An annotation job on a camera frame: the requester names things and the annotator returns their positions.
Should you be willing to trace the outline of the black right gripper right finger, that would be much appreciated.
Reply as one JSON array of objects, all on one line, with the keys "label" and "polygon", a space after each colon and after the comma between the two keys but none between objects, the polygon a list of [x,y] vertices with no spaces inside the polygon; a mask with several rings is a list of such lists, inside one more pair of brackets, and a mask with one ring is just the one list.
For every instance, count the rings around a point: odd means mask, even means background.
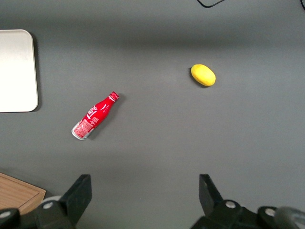
[{"label": "black right gripper right finger", "polygon": [[223,199],[208,174],[199,176],[199,200],[204,212],[193,229],[258,229],[257,215],[233,200]]}]

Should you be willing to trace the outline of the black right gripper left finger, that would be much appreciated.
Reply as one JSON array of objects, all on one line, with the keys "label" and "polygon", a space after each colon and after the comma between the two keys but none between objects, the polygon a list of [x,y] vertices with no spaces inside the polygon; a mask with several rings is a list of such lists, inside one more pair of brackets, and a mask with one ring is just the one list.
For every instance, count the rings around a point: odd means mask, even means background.
[{"label": "black right gripper left finger", "polygon": [[39,229],[74,229],[92,199],[91,176],[84,174],[60,197],[43,201],[36,209]]}]

